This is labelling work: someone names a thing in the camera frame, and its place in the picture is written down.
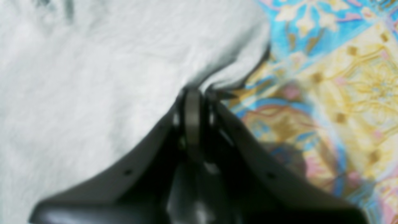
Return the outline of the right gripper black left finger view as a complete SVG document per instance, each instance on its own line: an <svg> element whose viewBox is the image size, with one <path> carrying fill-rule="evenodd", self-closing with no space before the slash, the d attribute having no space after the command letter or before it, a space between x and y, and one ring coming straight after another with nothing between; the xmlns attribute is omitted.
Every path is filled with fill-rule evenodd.
<svg viewBox="0 0 398 224"><path fill-rule="evenodd" d="M96 176L41 200L31 224L171 224L167 211L188 90L128 154Z"/></svg>

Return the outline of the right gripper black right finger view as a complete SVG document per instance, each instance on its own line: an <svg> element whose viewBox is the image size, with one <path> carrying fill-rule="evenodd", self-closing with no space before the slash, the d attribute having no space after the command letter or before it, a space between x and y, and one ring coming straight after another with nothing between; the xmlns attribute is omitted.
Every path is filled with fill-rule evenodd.
<svg viewBox="0 0 398 224"><path fill-rule="evenodd" d="M205 152L221 171L233 224L366 224L355 205L311 185L205 92Z"/></svg>

